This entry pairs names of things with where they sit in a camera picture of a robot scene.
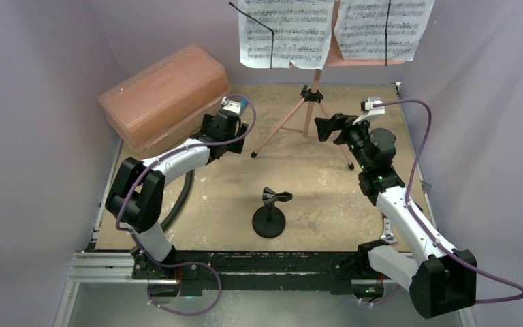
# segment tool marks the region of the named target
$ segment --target sheet music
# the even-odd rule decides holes
[[[274,29],[272,68],[322,69],[332,39],[334,0],[239,0],[238,7]],[[269,68],[272,34],[239,14],[240,62]]]
[[[388,60],[411,61],[434,0],[392,0],[387,26]],[[344,60],[385,59],[388,0],[341,0],[334,35]]]

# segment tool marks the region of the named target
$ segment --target wooden tabletop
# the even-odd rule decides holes
[[[243,153],[226,153],[217,161],[195,171],[193,190],[187,205],[165,233],[177,249],[246,251],[355,251],[360,243],[380,238],[380,211],[360,193],[359,170],[350,171],[338,146],[318,142],[301,134],[280,131],[255,158],[250,154],[274,126],[299,101],[302,86],[240,86],[232,93],[250,97],[257,109],[257,122],[248,135]],[[357,114],[360,101],[379,96],[384,101],[398,99],[394,87],[321,87],[323,104],[330,113]],[[286,124],[300,129],[305,107]],[[242,118],[251,120],[251,111]],[[384,127],[396,137],[394,167],[404,181],[413,164],[413,151],[400,106],[386,108],[386,115],[372,128]],[[315,135],[315,127],[310,129]],[[118,162],[137,155],[123,147]],[[177,199],[184,178],[166,188],[163,219]],[[414,178],[413,199],[428,216],[428,206],[418,175]],[[253,213],[262,206],[264,187],[294,195],[293,200],[276,204],[286,217],[284,232],[273,239],[258,236],[252,228]],[[114,217],[107,211],[98,249],[129,249],[131,237],[118,232]],[[409,248],[394,230],[399,251]]]

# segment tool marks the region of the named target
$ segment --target lavender backdrop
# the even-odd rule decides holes
[[[189,43],[199,44],[226,68],[236,84],[311,83],[313,71],[250,69],[239,61],[239,13],[227,0],[91,0],[115,53],[134,74]],[[436,0],[430,22],[445,0]],[[402,80],[409,63],[368,67],[327,67],[321,81],[387,84]]]
[[[437,20],[400,89],[434,112],[421,158],[434,215],[479,267],[523,284],[523,1],[448,1]],[[419,144],[424,111],[405,110]],[[478,286],[479,298],[517,293]],[[474,312],[478,326],[523,326],[523,300]]]
[[[124,78],[88,0],[0,0],[0,326],[51,326],[91,237]]]

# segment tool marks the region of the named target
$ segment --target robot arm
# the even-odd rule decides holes
[[[142,161],[134,158],[123,161],[109,190],[105,208],[117,217],[134,181],[149,165],[159,161],[144,177],[141,190],[127,203],[122,222],[133,230],[143,248],[160,262],[175,250],[158,221],[165,187],[189,171],[221,158],[227,151],[242,152],[243,139],[227,145],[212,145],[241,136],[248,127],[241,123],[238,102],[224,98],[221,105],[222,109],[215,116],[206,114],[200,130],[176,148],[185,150],[163,161],[159,161],[162,155]]]
[[[383,128],[369,130],[370,121],[384,113],[383,106],[373,106],[378,103],[379,98],[362,102],[360,116],[335,114],[331,119],[315,119],[320,141],[327,140],[333,131],[341,131],[334,143],[346,144],[358,161],[362,169],[358,176],[362,193],[397,226],[413,254],[410,258],[387,242],[375,240],[358,247],[359,264],[395,280],[410,293],[414,307],[423,317],[472,306],[476,301],[476,273],[453,261],[436,243],[440,242],[473,266],[476,259],[470,251],[457,250],[441,236],[416,205],[406,205],[404,182],[392,166],[396,137]],[[422,218],[425,228],[409,208]],[[425,229],[436,238],[435,242]]]

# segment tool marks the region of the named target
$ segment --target black holder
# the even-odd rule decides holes
[[[279,236],[285,229],[285,216],[276,208],[276,201],[288,202],[293,198],[291,193],[276,193],[269,187],[264,187],[261,195],[264,206],[257,209],[253,214],[251,224],[253,230],[264,238],[274,238]]]
[[[300,95],[304,98],[305,102],[312,101],[319,104],[323,100],[323,94],[321,94],[318,90],[316,90],[315,93],[312,92],[311,86],[308,87],[307,85],[304,85]]]

